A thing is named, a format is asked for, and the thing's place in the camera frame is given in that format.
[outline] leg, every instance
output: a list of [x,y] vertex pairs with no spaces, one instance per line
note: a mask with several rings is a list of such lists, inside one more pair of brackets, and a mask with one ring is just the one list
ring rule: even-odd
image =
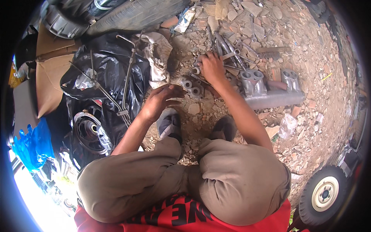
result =
[[268,149],[204,139],[188,189],[210,212],[232,225],[250,225],[279,209],[290,192],[290,172]]
[[[166,123],[174,127],[171,120]],[[120,222],[185,192],[186,166],[176,164],[181,157],[178,139],[163,137],[154,151],[108,156],[88,164],[78,176],[78,194],[87,213],[100,222]]]

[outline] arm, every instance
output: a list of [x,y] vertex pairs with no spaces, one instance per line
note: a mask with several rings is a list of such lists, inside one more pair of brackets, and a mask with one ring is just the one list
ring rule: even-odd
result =
[[217,54],[207,52],[200,59],[202,60],[202,74],[224,99],[246,142],[265,147],[273,152],[272,142],[259,118],[227,80],[222,58],[218,58]]
[[124,137],[112,151],[111,156],[138,151],[148,129],[157,121],[162,111],[169,105],[179,104],[169,98],[184,98],[186,91],[179,85],[166,84],[152,90],[143,108],[129,126]]

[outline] hand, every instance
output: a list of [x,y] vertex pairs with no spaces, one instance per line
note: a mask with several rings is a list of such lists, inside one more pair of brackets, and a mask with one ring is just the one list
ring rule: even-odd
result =
[[166,84],[152,90],[139,114],[146,120],[154,123],[160,117],[162,111],[169,105],[180,104],[179,101],[168,100],[170,98],[184,98],[187,92],[179,85]]
[[207,51],[199,57],[199,60],[202,62],[199,63],[201,73],[210,84],[215,85],[227,80],[226,70],[223,67],[223,57],[218,57],[216,52]]

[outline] blue plastic bag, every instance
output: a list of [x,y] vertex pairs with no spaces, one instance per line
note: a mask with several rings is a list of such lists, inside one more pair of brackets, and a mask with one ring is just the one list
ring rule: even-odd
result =
[[54,158],[49,127],[45,118],[32,129],[27,127],[28,133],[19,131],[20,139],[14,138],[12,149],[30,172],[38,172],[45,164],[47,158]]

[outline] cardboard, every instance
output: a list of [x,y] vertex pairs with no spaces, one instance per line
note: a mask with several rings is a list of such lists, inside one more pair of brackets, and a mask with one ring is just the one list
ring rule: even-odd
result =
[[36,63],[38,118],[55,110],[62,100],[63,91],[60,89],[59,82],[70,68],[69,61],[72,61],[73,56],[73,54],[57,56]]
[[79,40],[63,39],[48,31],[41,23],[36,47],[37,117],[55,110],[62,99],[60,79],[70,68]]

